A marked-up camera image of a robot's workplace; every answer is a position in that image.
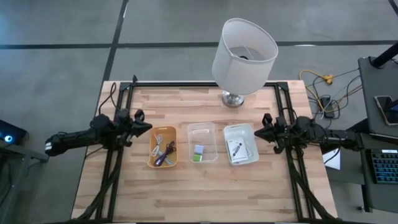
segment phone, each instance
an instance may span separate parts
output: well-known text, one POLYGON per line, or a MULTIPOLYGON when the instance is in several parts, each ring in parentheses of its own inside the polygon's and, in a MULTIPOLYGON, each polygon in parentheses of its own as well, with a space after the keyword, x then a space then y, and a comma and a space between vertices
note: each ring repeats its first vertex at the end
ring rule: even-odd
POLYGON ((375 96, 377 107, 387 125, 398 125, 398 105, 392 104, 390 96, 375 96))
POLYGON ((335 112, 333 111, 333 105, 330 103, 330 97, 324 96, 320 98, 321 105, 325 109, 325 117, 326 118, 335 118, 335 112))

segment wooden tabletop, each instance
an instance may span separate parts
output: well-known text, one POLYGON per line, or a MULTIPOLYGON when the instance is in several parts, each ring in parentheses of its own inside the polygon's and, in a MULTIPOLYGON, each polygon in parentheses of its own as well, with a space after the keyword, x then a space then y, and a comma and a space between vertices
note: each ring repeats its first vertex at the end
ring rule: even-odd
MULTIPOLYGON (((311 117, 303 81, 287 81, 297 115, 311 117)), ((108 95, 113 82, 104 82, 99 102, 108 95)), ((135 88, 131 114, 139 108, 146 122, 154 127, 177 129, 178 163, 168 169, 147 165, 149 132, 123 155, 114 222, 282 222, 296 221, 294 200, 285 152, 274 154, 273 144, 256 138, 259 160, 243 166, 228 162, 223 128, 248 123, 253 130, 262 128, 264 113, 278 115, 273 88, 246 96, 237 109, 225 107, 217 87, 142 87, 135 88), (211 121, 216 126, 218 160, 212 164, 194 164, 188 156, 187 126, 211 121)), ((114 107, 108 101, 102 112, 113 118, 114 107)), ((88 153, 98 146, 89 147, 88 153)), ((78 217, 98 193, 106 150, 88 157, 83 166, 72 212, 78 217)), ((322 154, 318 147, 305 149, 310 188, 320 203, 334 216, 336 208, 330 190, 322 154)), ((303 211, 304 196, 300 193, 303 211)), ((103 214, 108 211, 105 203, 103 214)))

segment yellow cable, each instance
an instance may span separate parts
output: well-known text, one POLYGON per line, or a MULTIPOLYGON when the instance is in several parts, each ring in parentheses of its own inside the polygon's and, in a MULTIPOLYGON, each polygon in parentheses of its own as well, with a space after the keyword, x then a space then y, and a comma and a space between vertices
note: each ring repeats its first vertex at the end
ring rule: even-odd
MULTIPOLYGON (((300 74, 298 75, 298 77, 300 78, 300 80, 303 80, 302 75, 303 75, 304 72, 308 72, 308 73, 314 74, 314 75, 316 75, 316 76, 322 78, 322 79, 323 79, 324 81, 326 81, 327 84, 329 84, 329 85, 332 83, 333 75, 320 75, 320 74, 318 74, 317 72, 314 72, 314 71, 311 71, 311 70, 302 70, 302 71, 300 72, 300 74)), ((359 86, 353 88, 351 91, 348 92, 347 95, 344 95, 344 96, 341 97, 339 100, 337 100, 337 105, 334 106, 334 107, 332 108, 331 111, 327 111, 327 110, 323 109, 323 106, 322 106, 321 101, 320 101, 320 99, 318 98, 318 96, 317 96, 311 89, 309 89, 309 87, 306 86, 305 88, 306 88, 306 89, 313 95, 313 97, 318 101, 318 105, 319 105, 319 107, 321 108, 321 110, 323 110, 324 112, 329 113, 329 112, 338 111, 338 109, 337 109, 337 110, 335 110, 335 109, 337 108, 338 105, 340 105, 341 101, 343 101, 344 98, 349 97, 350 95, 352 95, 352 94, 356 93, 357 91, 359 91, 360 89, 362 89, 362 85, 359 85, 359 86)))

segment white paper sheet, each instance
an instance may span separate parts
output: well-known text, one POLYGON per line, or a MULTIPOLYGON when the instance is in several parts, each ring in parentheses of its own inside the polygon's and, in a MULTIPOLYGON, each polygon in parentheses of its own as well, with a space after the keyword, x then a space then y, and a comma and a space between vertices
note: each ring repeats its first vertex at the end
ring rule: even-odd
MULTIPOLYGON (((326 153, 325 155, 323 155, 323 162, 326 162, 328 159, 330 159, 332 156, 334 156, 336 154, 338 149, 335 149, 333 151, 330 151, 328 153, 326 153)), ((331 159, 329 162, 327 162, 325 165, 327 167, 336 169, 336 170, 340 170, 340 154, 341 151, 338 152, 337 156, 335 156, 333 159, 331 159)))

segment white lampshade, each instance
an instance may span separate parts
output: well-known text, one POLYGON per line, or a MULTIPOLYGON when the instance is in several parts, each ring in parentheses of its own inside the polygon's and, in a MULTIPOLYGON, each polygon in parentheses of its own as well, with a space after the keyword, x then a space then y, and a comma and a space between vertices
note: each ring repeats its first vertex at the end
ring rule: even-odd
POLYGON ((230 19, 223 27, 213 76, 223 90, 247 95, 265 84, 277 55, 278 46, 264 29, 244 19, 230 19))

